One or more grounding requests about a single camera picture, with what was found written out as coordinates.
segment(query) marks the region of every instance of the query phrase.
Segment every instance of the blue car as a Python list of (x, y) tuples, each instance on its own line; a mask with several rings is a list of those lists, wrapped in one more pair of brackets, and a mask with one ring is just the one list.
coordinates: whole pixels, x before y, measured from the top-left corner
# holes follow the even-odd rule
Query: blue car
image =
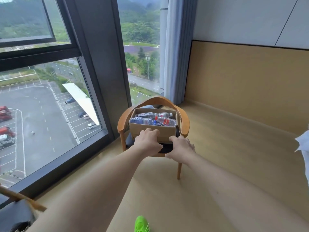
[(87, 113), (85, 111), (81, 111), (79, 114), (78, 114), (78, 118), (82, 118), (83, 115), (86, 115)]
[(72, 97), (70, 97), (67, 101), (65, 101), (66, 104), (72, 103), (72, 102), (75, 102), (75, 99)]

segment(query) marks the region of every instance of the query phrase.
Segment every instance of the red truck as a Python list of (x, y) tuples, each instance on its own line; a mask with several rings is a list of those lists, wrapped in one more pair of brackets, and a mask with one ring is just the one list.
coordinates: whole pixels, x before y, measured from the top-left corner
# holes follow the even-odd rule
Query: red truck
[(10, 127), (2, 127), (0, 128), (0, 135), (9, 135), (11, 137), (15, 137), (15, 133), (12, 132), (12, 130), (10, 129)]
[(7, 106), (0, 106), (0, 111), (6, 111), (7, 113), (11, 113)]
[(0, 111), (0, 122), (12, 119), (11, 112), (6, 110)]

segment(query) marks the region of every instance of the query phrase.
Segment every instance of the person's left hand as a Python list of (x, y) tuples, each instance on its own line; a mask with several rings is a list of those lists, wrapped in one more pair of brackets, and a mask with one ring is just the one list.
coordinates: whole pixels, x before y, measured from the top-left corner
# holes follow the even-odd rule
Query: person's left hand
[(139, 136), (135, 138), (133, 148), (136, 148), (138, 151), (140, 151), (143, 157), (157, 154), (163, 147), (157, 141), (159, 133), (160, 132), (157, 129), (153, 131), (151, 128), (142, 130), (139, 133)]

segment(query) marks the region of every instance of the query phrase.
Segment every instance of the wooden floor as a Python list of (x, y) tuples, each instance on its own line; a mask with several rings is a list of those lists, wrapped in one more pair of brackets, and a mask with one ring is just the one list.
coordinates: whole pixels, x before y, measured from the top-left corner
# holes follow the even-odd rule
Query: wooden floor
[[(189, 139), (208, 160), (259, 186), (309, 221), (309, 190), (304, 161), (294, 135), (214, 109), (185, 102)], [(52, 204), (70, 184), (98, 160), (121, 153), (116, 140), (101, 154), (64, 179), (38, 201)], [(133, 231), (135, 218), (145, 216), (153, 232), (236, 231), (187, 166), (176, 179), (177, 163), (147, 157), (138, 167), (108, 231)]]

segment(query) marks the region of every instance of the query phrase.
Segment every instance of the person's left arm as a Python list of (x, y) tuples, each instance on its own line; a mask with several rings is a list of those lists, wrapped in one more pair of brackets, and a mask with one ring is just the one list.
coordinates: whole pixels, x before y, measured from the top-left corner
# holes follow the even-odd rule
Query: person's left arm
[(96, 167), (61, 195), (29, 232), (106, 231), (141, 161), (157, 154), (158, 130), (141, 131), (134, 145)]

